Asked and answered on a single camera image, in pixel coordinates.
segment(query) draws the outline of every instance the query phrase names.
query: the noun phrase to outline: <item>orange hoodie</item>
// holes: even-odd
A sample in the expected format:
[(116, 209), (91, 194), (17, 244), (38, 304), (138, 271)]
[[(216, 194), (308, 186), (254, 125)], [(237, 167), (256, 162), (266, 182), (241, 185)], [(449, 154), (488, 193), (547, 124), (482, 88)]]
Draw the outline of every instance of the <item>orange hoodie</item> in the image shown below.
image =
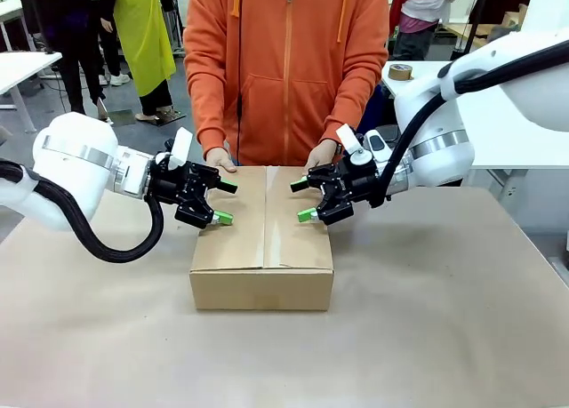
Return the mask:
[(228, 141), (239, 162), (303, 166), (320, 140), (357, 127), (388, 53), (388, 0), (189, 0), (188, 91), (206, 154)]

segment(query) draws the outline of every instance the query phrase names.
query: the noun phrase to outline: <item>hand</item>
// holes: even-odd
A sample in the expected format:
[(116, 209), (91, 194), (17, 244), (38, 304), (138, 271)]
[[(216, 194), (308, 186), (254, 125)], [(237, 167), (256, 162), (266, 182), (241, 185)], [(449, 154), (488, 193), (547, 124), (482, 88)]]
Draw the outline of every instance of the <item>hand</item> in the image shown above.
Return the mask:
[(229, 153), (225, 148), (213, 148), (205, 155), (207, 166), (220, 166), (227, 172), (236, 172), (237, 168), (229, 158)]
[(334, 140), (322, 140), (309, 155), (309, 160), (304, 167), (303, 175), (309, 174), (309, 169), (319, 165), (331, 164), (336, 155), (338, 144)]
[(113, 33), (113, 23), (105, 19), (100, 19), (101, 26), (107, 30), (109, 33)]

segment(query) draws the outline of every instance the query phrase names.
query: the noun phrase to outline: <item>yellow apron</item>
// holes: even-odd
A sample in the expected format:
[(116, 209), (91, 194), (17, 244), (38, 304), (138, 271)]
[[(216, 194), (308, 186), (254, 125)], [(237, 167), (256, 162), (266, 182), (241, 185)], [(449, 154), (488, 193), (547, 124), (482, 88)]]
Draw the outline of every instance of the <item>yellow apron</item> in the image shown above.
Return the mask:
[(140, 97), (176, 72), (160, 0), (116, 0), (115, 23)]

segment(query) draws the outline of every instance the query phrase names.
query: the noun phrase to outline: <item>silver metal ring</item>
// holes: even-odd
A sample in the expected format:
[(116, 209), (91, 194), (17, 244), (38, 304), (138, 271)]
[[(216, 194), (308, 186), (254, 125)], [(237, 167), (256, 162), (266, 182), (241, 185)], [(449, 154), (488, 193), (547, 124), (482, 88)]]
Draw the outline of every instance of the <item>silver metal ring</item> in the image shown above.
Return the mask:
[(113, 164), (113, 156), (101, 152), (96, 148), (90, 148), (85, 145), (78, 145), (67, 141), (53, 140), (49, 135), (45, 137), (42, 148), (53, 152), (59, 152), (64, 155), (73, 156), (77, 159), (82, 159), (107, 170), (110, 170), (110, 167)]
[(458, 130), (454, 132), (448, 132), (447, 134), (439, 135), (434, 139), (423, 141), (414, 148), (411, 148), (411, 154), (413, 159), (419, 159), (420, 157), (430, 155), (443, 148), (449, 148), (451, 146), (456, 146), (457, 144), (468, 143), (469, 136), (466, 130)]

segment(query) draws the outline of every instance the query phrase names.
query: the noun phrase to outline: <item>cardboard box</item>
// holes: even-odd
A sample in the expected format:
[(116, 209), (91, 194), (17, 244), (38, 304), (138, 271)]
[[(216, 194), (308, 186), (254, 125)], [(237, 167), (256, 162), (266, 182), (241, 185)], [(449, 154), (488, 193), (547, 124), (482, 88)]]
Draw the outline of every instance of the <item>cardboard box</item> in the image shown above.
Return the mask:
[(511, 26), (516, 26), (519, 24), (519, 12), (507, 11), (504, 13), (504, 18), (501, 21), (501, 25), (504, 28), (509, 28)]
[(524, 26), (525, 15), (527, 14), (527, 5), (520, 4), (519, 5), (519, 27)]
[(323, 224), (300, 224), (297, 213), (318, 205), (318, 190), (293, 194), (301, 168), (240, 167), (224, 175), (239, 190), (214, 190), (212, 208), (233, 226), (208, 228), (197, 239), (190, 282), (198, 309), (327, 310), (333, 286), (330, 239)]

